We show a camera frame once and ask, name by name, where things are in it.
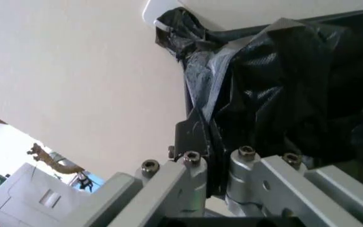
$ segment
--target black plastic bag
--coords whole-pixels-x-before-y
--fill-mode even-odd
[[[280,19],[259,33],[209,31],[184,8],[158,20],[167,30],[156,29],[156,43],[182,63],[187,102],[210,129],[215,166],[227,168],[230,152],[243,145],[262,157],[357,157],[363,18],[346,26],[340,19]]]

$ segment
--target bolt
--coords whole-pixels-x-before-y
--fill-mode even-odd
[[[251,146],[241,146],[239,149],[239,156],[246,161],[253,161],[256,151]]]
[[[167,148],[167,150],[169,151],[168,157],[171,158],[171,159],[173,159],[174,158],[174,146],[169,146]]]
[[[294,153],[285,153],[283,155],[283,160],[287,162],[294,169],[299,169],[301,166],[302,158]]]
[[[184,153],[183,160],[185,164],[191,164],[192,166],[196,166],[200,164],[201,155],[196,151],[186,151]]]
[[[159,170],[159,163],[156,160],[148,159],[141,165],[142,175],[148,178],[154,176]]]

